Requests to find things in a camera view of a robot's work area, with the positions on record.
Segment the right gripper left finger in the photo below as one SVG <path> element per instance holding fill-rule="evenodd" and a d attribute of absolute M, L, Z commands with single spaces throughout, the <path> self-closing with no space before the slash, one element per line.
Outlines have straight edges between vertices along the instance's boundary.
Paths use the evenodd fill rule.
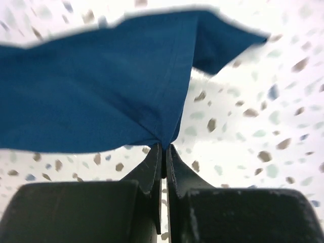
<path fill-rule="evenodd" d="M 22 186 L 1 219 L 1 242 L 156 242 L 162 158 L 156 144 L 119 181 Z"/>

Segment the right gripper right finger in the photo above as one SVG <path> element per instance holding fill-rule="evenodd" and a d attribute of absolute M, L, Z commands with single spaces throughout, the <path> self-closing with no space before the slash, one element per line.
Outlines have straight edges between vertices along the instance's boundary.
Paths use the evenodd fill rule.
<path fill-rule="evenodd" d="M 166 151 L 170 242 L 323 242 L 306 197 L 277 188 L 217 188 L 174 146 Z"/>

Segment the blue t shirt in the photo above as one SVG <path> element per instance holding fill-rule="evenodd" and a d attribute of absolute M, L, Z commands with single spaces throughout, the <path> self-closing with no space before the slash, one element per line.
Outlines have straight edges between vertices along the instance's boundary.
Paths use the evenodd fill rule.
<path fill-rule="evenodd" d="M 267 39 L 208 11 L 181 11 L 30 49 L 2 46 L 1 148 L 166 148 L 179 133 L 192 68 L 215 75 Z"/>

